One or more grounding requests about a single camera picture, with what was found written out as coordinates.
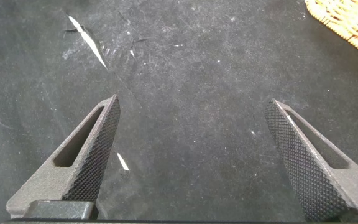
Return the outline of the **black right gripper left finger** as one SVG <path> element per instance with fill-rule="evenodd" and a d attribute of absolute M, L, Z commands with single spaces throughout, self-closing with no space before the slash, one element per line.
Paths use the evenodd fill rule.
<path fill-rule="evenodd" d="M 117 95 L 99 102 L 8 200 L 10 216 L 22 218 L 36 200 L 95 202 L 120 113 Z"/>

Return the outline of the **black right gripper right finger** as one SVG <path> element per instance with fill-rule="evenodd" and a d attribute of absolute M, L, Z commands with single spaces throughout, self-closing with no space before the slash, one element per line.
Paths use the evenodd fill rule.
<path fill-rule="evenodd" d="M 358 165 L 288 105 L 265 119 L 309 222 L 358 222 Z"/>

